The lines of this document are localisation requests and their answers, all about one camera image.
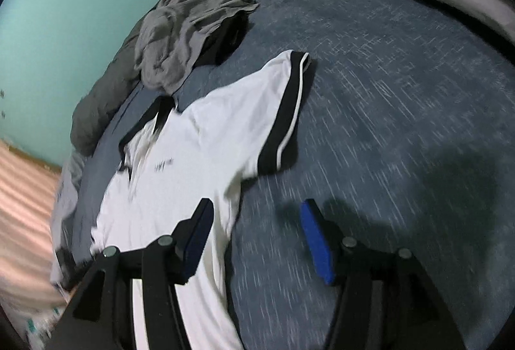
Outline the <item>white polo shirt black collar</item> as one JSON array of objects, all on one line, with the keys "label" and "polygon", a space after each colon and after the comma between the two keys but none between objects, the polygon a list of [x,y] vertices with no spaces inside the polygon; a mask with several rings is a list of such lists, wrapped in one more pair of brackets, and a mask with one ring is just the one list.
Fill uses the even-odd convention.
[{"label": "white polo shirt black collar", "polygon": [[284,51],[183,111],[158,98],[121,143],[120,167],[92,228],[93,251],[140,249],[172,232],[201,199],[214,205],[196,273],[176,290],[194,349],[242,347],[227,309],[224,254],[242,182],[282,167],[310,62],[308,53]]}]

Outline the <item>light grey blanket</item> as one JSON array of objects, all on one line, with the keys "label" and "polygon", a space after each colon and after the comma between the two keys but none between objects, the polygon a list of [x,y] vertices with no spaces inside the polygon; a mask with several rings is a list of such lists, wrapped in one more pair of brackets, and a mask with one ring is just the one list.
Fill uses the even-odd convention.
[{"label": "light grey blanket", "polygon": [[72,224],[77,210],[79,190],[86,157],[73,150],[65,161],[55,195],[50,229],[53,250],[50,282],[57,286],[58,263],[56,253],[59,248],[71,251]]}]

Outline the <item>pink striped curtain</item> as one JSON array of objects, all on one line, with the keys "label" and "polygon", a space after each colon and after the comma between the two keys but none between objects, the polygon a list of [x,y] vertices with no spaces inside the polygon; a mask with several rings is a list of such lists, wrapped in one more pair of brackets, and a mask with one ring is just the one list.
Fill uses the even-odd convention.
[{"label": "pink striped curtain", "polygon": [[59,172],[1,143],[1,299],[20,309],[65,303],[50,283]]}]

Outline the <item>blue patterned bed sheet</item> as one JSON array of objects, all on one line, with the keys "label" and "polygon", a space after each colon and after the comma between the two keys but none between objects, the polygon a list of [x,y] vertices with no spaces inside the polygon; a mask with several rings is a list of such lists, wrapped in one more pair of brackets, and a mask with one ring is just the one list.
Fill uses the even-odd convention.
[{"label": "blue patterned bed sheet", "polygon": [[413,0],[256,0],[221,66],[181,107],[283,50],[313,72],[287,167],[246,182],[228,251],[229,313],[247,349],[319,349],[337,300],[299,222],[313,198],[341,231],[410,249],[469,349],[514,346],[514,64]]}]

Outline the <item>grey crumpled shirt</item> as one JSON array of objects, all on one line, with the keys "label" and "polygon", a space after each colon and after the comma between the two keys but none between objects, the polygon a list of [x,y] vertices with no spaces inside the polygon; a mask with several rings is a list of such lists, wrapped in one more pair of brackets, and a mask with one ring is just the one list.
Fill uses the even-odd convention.
[{"label": "grey crumpled shirt", "polygon": [[159,0],[143,19],[135,44],[135,69],[142,83],[174,94],[208,38],[236,14],[247,15],[257,8],[254,0]]}]

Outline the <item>black garment under grey shirt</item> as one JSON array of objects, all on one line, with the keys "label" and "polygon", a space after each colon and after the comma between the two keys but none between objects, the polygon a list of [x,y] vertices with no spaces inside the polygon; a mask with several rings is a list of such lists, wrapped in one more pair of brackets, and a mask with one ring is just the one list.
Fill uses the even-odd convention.
[{"label": "black garment under grey shirt", "polygon": [[221,65],[244,40],[248,26],[248,14],[244,11],[223,19],[220,26],[204,41],[194,68]]}]

